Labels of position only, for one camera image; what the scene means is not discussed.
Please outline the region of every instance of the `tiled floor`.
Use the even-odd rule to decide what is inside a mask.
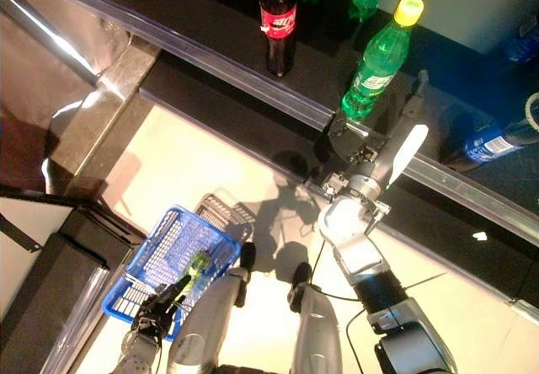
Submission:
[[[257,217],[258,262],[245,307],[232,311],[220,354],[222,364],[251,366],[286,374],[290,369],[299,317],[286,302],[287,281],[299,261],[311,263],[322,239],[313,223],[323,205],[289,185],[269,168],[200,128],[154,107],[107,179],[104,198],[125,219],[150,231],[172,204],[194,210],[207,193],[231,204],[242,202]],[[404,286],[446,271],[407,245],[375,230],[372,234]],[[330,247],[313,282],[323,290],[353,297]],[[450,347],[460,373],[539,372],[539,327],[514,313],[485,290],[456,273],[410,289]],[[360,304],[332,300],[341,329],[344,372],[358,372],[344,328]],[[110,372],[120,355],[128,325],[110,318],[77,374]],[[380,373],[376,336],[365,317],[350,326],[365,374]],[[159,373],[166,371],[168,346]]]

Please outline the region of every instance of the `blue bottle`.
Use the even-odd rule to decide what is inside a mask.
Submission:
[[[524,64],[539,53],[539,14],[528,18],[518,33],[504,41],[501,51],[505,59]]]
[[[476,131],[457,144],[456,149],[442,155],[441,162],[458,172],[466,172],[539,142],[539,92],[526,101],[525,113],[525,118],[512,121],[505,128],[494,124]]]

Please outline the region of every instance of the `blue basket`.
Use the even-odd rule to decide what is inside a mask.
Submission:
[[[171,207],[103,300],[103,311],[131,323],[142,302],[161,284],[173,284],[185,275],[190,261],[201,251],[208,252],[211,263],[186,295],[182,305],[187,309],[236,261],[240,245],[196,214]],[[176,312],[166,340],[176,337],[186,315],[185,310]]]

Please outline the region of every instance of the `cable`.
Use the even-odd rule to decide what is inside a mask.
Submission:
[[[317,256],[317,261],[314,262],[314,267],[312,268],[312,273],[311,273],[311,280],[309,280],[309,284],[312,284],[312,278],[314,277],[314,270],[317,269],[317,266],[318,266],[318,261],[320,260],[320,256],[322,255],[322,251],[323,251],[323,245],[326,244],[326,241],[322,241],[322,246],[320,247],[320,250],[318,251],[318,256]]]
[[[155,374],[159,373],[159,366],[161,365],[161,357],[163,356],[163,341],[159,340],[159,361],[157,362],[157,370]]]
[[[341,296],[334,296],[333,294],[328,294],[327,292],[323,292],[322,290],[318,290],[318,288],[311,287],[314,291],[319,292],[320,294],[324,294],[326,297],[332,297],[337,298],[338,300],[343,301],[352,301],[352,302],[359,302],[360,300],[358,298],[348,298],[348,297],[341,297]]]
[[[423,283],[426,283],[427,281],[431,281],[431,280],[434,280],[434,279],[437,279],[438,277],[440,277],[441,275],[444,275],[445,274],[445,271],[443,273],[440,273],[438,275],[433,275],[432,277],[429,277],[428,279],[424,279],[422,281],[418,281],[417,283],[413,283],[412,285],[408,286],[408,287],[404,287],[403,290],[409,290],[410,288],[412,287],[416,287],[420,284],[423,284]]]
[[[350,321],[348,321],[348,323],[346,324],[346,338],[348,339],[348,343],[350,345],[350,348],[352,349],[352,353],[354,353],[355,362],[357,363],[357,366],[360,369],[361,374],[363,374],[363,369],[361,368],[360,359],[357,357],[357,354],[355,353],[355,349],[354,349],[354,346],[352,345],[352,340],[350,339],[350,334],[349,334],[348,329],[350,328],[350,325],[352,324],[352,322],[354,322],[355,319],[357,317],[359,317],[364,312],[365,312],[365,309],[362,309],[356,315],[354,315],[354,317],[352,317],[352,319]]]

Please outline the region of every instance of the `red label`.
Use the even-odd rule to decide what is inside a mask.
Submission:
[[[283,14],[271,14],[262,7],[260,7],[260,12],[262,13],[260,29],[274,39],[284,39],[296,26],[296,5]]]

